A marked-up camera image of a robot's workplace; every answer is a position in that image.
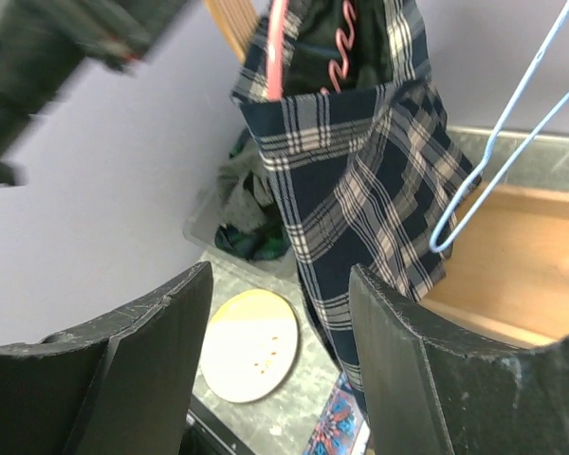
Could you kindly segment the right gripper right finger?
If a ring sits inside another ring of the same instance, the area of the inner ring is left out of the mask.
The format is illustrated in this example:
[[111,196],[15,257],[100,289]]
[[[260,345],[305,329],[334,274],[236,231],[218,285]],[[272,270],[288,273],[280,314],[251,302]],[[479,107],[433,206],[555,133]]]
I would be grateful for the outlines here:
[[379,454],[569,454],[569,337],[524,349],[350,275],[368,421]]

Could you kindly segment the navy beige plaid skirt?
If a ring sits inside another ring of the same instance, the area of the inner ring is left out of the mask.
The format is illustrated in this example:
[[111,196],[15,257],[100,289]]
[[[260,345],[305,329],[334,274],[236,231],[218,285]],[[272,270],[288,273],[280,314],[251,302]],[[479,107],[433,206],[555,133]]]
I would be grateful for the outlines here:
[[[312,1],[289,3],[287,70]],[[414,1],[356,1],[357,71],[341,92],[266,97],[268,20],[255,30],[232,97],[255,138],[297,260],[307,315],[366,404],[349,276],[368,267],[419,301],[446,274],[429,239],[472,171],[452,142]]]

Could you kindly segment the pink clothes hanger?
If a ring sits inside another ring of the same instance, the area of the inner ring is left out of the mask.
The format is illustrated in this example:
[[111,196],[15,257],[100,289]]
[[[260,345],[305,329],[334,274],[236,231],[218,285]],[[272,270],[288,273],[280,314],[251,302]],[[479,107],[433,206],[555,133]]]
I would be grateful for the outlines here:
[[358,74],[352,68],[357,41],[355,1],[312,1],[301,22],[287,70],[285,26],[289,3],[274,1],[266,39],[266,97],[339,93]]

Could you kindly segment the grey dotted garment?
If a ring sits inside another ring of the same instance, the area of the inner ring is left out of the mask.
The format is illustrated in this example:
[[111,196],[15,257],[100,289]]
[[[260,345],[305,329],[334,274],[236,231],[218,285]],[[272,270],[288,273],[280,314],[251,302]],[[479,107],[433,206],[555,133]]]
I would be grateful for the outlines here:
[[281,224],[257,144],[250,140],[217,174],[221,221],[250,234]]

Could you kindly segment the green plaid skirt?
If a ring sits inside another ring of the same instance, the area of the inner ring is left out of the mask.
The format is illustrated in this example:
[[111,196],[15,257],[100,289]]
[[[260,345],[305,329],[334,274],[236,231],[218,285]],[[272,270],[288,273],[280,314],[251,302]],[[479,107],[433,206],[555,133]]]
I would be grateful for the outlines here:
[[286,254],[288,236],[259,148],[247,129],[217,172],[216,194],[217,248],[247,262],[274,261]]

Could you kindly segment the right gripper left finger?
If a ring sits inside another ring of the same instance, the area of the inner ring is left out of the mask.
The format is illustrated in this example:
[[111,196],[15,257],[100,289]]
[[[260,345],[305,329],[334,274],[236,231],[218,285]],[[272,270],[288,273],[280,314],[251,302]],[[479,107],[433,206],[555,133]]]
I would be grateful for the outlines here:
[[202,262],[38,343],[0,346],[0,454],[177,453],[212,289]]

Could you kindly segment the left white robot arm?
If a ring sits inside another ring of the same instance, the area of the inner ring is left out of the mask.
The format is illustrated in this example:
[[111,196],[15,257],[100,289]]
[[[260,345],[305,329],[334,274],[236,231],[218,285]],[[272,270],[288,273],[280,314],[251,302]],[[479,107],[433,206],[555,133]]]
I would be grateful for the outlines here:
[[17,186],[3,155],[86,58],[124,72],[143,58],[184,0],[0,1],[0,185]]

